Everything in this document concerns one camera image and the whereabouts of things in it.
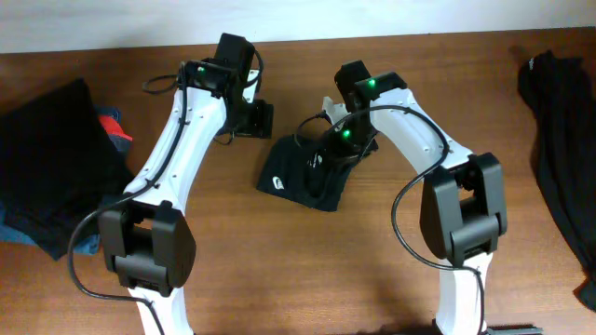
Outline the dark green t-shirt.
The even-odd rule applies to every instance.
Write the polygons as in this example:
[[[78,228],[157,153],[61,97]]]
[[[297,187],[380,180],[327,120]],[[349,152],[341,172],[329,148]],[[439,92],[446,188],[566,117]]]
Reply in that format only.
[[[337,157],[321,143],[284,136],[272,146],[256,189],[307,208],[334,212],[351,170],[366,156]]]

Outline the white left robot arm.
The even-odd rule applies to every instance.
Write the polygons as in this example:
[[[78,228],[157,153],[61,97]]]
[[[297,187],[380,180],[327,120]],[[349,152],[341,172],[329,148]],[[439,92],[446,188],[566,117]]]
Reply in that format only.
[[[196,258],[185,211],[212,140],[267,138],[272,111],[255,95],[262,68],[188,61],[175,77],[168,121],[120,199],[97,217],[108,271],[128,290],[147,334],[190,334],[184,285]]]

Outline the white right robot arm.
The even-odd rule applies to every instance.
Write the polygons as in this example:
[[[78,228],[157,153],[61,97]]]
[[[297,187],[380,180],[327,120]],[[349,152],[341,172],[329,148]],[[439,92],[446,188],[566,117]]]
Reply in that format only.
[[[434,325],[441,334],[486,334],[485,280],[498,239],[507,230],[503,171],[491,154],[474,154],[450,137],[418,104],[395,73],[371,76],[342,69],[334,77],[346,107],[332,122],[344,141],[358,128],[376,130],[400,150],[416,175],[393,204],[423,185],[420,229],[433,260],[416,252],[400,231],[401,245],[440,272]]]

